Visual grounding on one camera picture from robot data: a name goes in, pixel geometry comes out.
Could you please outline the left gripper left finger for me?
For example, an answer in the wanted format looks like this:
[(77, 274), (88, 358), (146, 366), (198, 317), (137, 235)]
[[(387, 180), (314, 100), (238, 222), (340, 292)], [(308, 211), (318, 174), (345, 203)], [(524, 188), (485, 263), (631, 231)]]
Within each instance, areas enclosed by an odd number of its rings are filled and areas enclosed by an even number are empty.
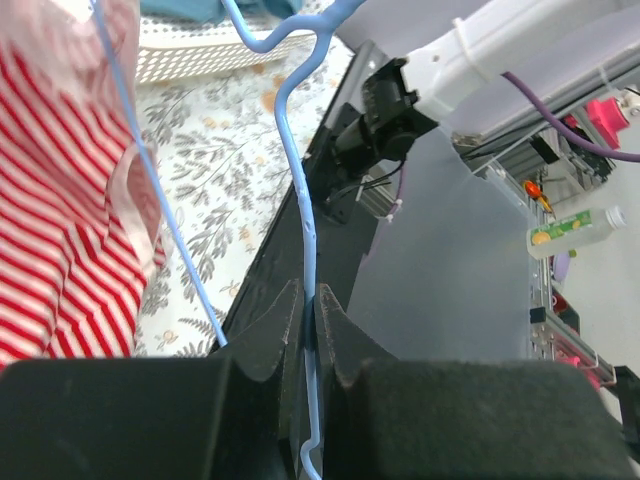
[(24, 360), (1, 375), (5, 479), (292, 479), (304, 295), (207, 357)]

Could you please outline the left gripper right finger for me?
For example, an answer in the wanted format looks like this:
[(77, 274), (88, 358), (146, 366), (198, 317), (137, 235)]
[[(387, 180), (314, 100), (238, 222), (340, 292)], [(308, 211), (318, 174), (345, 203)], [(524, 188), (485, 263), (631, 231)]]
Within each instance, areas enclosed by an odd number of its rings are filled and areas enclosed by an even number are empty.
[(622, 435), (586, 377), (551, 361), (395, 358), (315, 297), (327, 479), (631, 479)]

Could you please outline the red white striped tank top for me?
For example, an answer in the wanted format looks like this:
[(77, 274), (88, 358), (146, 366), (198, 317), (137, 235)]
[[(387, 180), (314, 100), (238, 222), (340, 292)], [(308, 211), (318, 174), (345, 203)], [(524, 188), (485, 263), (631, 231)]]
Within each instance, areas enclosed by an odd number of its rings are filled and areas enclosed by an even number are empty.
[(161, 209), (125, 106), (139, 5), (104, 31), (56, 1), (1, 5), (1, 362), (133, 352), (164, 264)]

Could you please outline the white oval laundry basket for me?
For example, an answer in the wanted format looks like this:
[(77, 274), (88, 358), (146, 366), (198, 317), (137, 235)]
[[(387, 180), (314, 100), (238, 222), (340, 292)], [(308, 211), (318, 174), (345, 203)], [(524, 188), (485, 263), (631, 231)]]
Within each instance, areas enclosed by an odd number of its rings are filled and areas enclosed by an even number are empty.
[(139, 85), (218, 74), (280, 60), (315, 36), (294, 32), (266, 53), (255, 53), (230, 24), (191, 28), (185, 24), (142, 19), (135, 80)]

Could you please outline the blue wire hanger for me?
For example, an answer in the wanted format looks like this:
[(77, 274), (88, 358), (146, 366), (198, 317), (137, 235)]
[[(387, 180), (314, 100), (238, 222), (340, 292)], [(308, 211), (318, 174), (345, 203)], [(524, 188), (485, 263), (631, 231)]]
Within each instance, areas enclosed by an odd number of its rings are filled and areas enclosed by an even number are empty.
[[(319, 446), (321, 440), (318, 368), (315, 360), (314, 342), (311, 340), (313, 301), (315, 298), (317, 280), (317, 235), (306, 175), (304, 173), (301, 158), (295, 145), (287, 118), (287, 102), (293, 90), (322, 64), (327, 55), (334, 32), (344, 23), (345, 20), (356, 12), (356, 10), (362, 5), (362, 2), (359, 0), (335, 1), (323, 12), (317, 15), (293, 15), (283, 20), (267, 37), (263, 39), (259, 39), (253, 35), (234, 1), (225, 1), (223, 4), (226, 7), (230, 20), (243, 44), (255, 53), (266, 53), (272, 50), (281, 43), (282, 40), (298, 30), (310, 31), (316, 36), (315, 46), (309, 57), (284, 80), (283, 84), (279, 88), (274, 103), (274, 117), (292, 175), (301, 219), (303, 240), (303, 355), (310, 423), (310, 438), (300, 447), (300, 459), (304, 471), (307, 473), (309, 478), (319, 479), (321, 474), (313, 465), (313, 461), (311, 459), (311, 452)], [(201, 278), (197, 273), (186, 244), (180, 234), (176, 219), (171, 211), (159, 178), (152, 166), (146, 145), (142, 139), (137, 117), (134, 114), (133, 103), (125, 88), (123, 73), (119, 62), (116, 59), (112, 42), (108, 39), (108, 30), (106, 27), (106, 18), (103, 8), (99, 1), (91, 1), (89, 5), (92, 10), (92, 18), (95, 22), (102, 47), (106, 53), (106, 58), (112, 68), (113, 78), (119, 98), (124, 108), (125, 118), (133, 135), (134, 142), (138, 147), (143, 166), (160, 203), (162, 212), (165, 215), (166, 222), (174, 242), (182, 256), (186, 270), (191, 277), (196, 293), (199, 296), (208, 319), (216, 333), (216, 339), (218, 340), (219, 345), (224, 347), (227, 345), (227, 338), (216, 318), (216, 314), (210, 304)]]

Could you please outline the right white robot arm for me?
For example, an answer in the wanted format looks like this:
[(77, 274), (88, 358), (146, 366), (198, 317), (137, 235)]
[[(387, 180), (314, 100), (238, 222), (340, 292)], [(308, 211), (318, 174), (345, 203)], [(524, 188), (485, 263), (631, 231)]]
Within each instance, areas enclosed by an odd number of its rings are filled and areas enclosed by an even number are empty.
[(441, 126), (457, 145), (482, 145), (535, 114), (506, 78), (557, 109), (596, 90), (599, 69), (636, 56), (636, 1), (489, 1), (439, 38), (378, 68), (362, 85), (363, 113), (336, 153), (354, 170), (403, 160)]

